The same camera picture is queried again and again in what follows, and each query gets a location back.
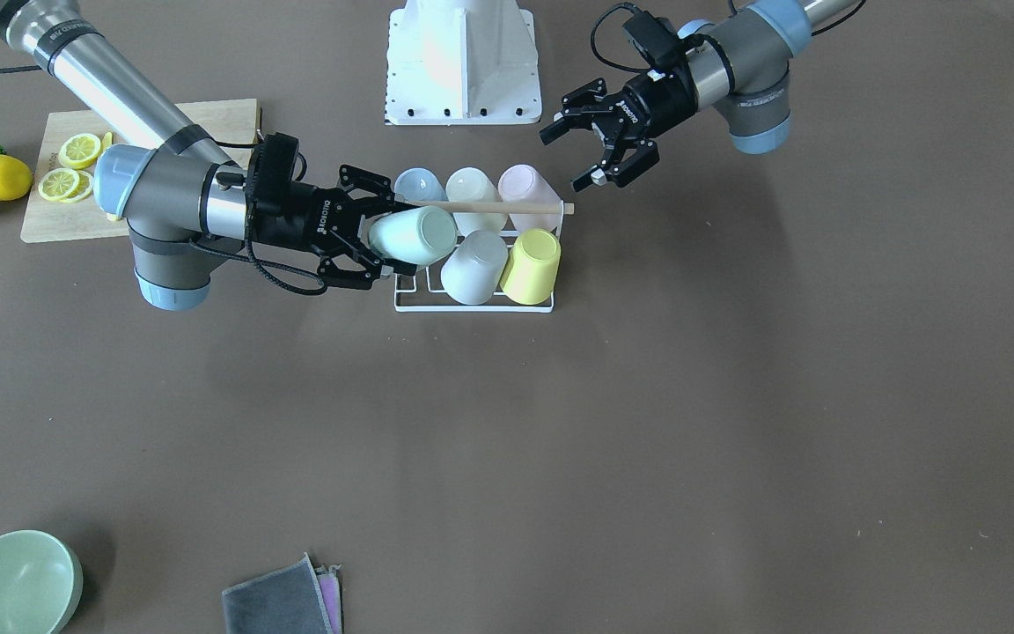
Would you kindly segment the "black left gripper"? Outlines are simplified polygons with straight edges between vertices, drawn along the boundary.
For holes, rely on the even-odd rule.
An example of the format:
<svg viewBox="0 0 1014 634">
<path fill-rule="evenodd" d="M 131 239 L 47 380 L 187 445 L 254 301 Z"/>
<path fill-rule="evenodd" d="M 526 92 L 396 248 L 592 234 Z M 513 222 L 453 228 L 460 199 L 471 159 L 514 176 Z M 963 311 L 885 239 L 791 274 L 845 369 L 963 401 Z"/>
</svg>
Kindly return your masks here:
<svg viewBox="0 0 1014 634">
<path fill-rule="evenodd" d="M 605 79 L 596 77 L 563 96 L 560 111 L 539 136 L 549 145 L 572 129 L 590 129 L 599 117 L 612 119 L 620 139 L 603 139 L 602 157 L 572 178 L 570 185 L 575 192 L 607 183 L 624 188 L 658 164 L 656 137 L 686 121 L 697 109 L 699 93 L 684 73 L 641 73 L 612 95 Z"/>
</svg>

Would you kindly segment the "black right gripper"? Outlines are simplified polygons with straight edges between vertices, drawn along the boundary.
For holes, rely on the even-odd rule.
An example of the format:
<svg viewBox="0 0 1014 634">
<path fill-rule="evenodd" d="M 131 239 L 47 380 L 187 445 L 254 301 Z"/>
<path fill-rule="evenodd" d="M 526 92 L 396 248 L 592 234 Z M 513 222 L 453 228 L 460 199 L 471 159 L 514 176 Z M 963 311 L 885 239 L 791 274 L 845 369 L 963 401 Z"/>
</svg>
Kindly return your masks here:
<svg viewBox="0 0 1014 634">
<path fill-rule="evenodd" d="M 380 278 L 414 276 L 418 270 L 374 252 L 335 222 L 339 214 L 373 219 L 417 209 L 419 203 L 399 200 L 389 177 L 346 164 L 334 188 L 289 177 L 249 177 L 248 202 L 248 241 L 317 255 L 317 274 L 327 286 L 367 291 Z"/>
</svg>

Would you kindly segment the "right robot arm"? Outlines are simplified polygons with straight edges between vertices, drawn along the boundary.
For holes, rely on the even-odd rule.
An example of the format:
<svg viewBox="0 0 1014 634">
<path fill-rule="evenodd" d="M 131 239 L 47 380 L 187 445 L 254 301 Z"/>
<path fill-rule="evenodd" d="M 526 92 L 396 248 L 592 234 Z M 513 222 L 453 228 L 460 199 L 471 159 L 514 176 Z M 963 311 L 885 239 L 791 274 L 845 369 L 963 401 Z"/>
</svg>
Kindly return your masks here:
<svg viewBox="0 0 1014 634">
<path fill-rule="evenodd" d="M 0 1 L 0 39 L 33 58 L 113 126 L 121 141 L 95 168 L 100 208 L 129 226 L 138 288 L 169 312 L 200 305 L 226 261 L 270 276 L 254 245 L 314 255 L 306 270 L 318 296 L 331 286 L 367 290 L 379 278 L 415 273 L 406 258 L 367 246 L 372 217 L 406 211 L 389 178 L 342 166 L 333 188 L 302 183 L 298 140 L 269 134 L 241 166 L 221 144 L 146 80 L 81 17 L 76 1 Z"/>
</svg>

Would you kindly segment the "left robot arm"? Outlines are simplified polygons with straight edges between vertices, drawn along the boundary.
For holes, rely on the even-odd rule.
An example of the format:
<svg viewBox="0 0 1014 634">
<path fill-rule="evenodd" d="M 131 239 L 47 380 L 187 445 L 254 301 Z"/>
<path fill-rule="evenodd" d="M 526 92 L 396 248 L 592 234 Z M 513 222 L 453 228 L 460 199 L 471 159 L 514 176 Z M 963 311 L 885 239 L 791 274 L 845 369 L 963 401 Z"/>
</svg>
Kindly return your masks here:
<svg viewBox="0 0 1014 634">
<path fill-rule="evenodd" d="M 791 60 L 861 7 L 860 1 L 753 1 L 733 7 L 720 23 L 676 27 L 635 4 L 615 4 L 628 13 L 623 32 L 643 67 L 631 69 L 617 92 L 596 79 L 564 95 L 540 140 L 551 144 L 573 129 L 599 137 L 602 157 L 574 178 L 575 191 L 632 183 L 658 164 L 665 132 L 710 108 L 727 123 L 737 150 L 770 152 L 791 129 Z"/>
</svg>

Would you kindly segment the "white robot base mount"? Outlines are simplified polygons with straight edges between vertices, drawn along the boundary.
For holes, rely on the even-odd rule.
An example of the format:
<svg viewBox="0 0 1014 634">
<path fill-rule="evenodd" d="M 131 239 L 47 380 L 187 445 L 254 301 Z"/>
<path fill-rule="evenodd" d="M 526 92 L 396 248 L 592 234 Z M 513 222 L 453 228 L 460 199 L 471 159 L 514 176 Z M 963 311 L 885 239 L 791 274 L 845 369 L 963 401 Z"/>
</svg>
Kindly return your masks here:
<svg viewBox="0 0 1014 634">
<path fill-rule="evenodd" d="M 407 1 L 389 16 L 384 123 L 533 124 L 538 41 L 515 1 Z"/>
</svg>

